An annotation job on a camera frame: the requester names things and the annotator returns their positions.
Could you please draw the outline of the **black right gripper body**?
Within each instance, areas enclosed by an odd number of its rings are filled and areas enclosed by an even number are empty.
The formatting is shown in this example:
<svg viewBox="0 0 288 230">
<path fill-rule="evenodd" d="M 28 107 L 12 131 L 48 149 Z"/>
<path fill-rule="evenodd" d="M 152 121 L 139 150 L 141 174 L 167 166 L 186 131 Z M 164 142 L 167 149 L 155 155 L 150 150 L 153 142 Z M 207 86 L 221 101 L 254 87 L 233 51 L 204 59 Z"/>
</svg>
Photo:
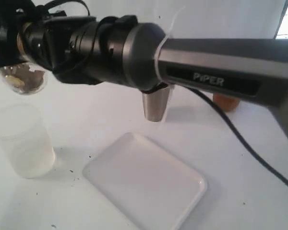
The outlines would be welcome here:
<svg viewBox="0 0 288 230">
<path fill-rule="evenodd" d="M 68 16 L 64 10 L 51 9 L 66 4 L 51 0 L 36 5 L 31 0 L 0 0 L 0 68 L 32 62 L 61 74 L 81 64 L 74 53 L 72 37 L 80 29 L 96 22 L 87 4 L 77 1 L 86 16 Z"/>
</svg>

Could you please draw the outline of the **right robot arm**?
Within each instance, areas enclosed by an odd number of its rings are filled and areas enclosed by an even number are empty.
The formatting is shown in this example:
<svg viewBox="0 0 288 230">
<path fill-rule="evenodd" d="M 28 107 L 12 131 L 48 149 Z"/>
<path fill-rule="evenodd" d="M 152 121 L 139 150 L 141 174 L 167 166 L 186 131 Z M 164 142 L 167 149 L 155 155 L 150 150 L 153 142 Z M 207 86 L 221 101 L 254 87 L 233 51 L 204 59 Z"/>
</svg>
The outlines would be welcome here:
<svg viewBox="0 0 288 230">
<path fill-rule="evenodd" d="M 288 39 L 168 38 L 134 15 L 70 17 L 54 0 L 0 0 L 0 68 L 33 62 L 66 84 L 165 84 L 266 106 L 288 138 Z"/>
</svg>

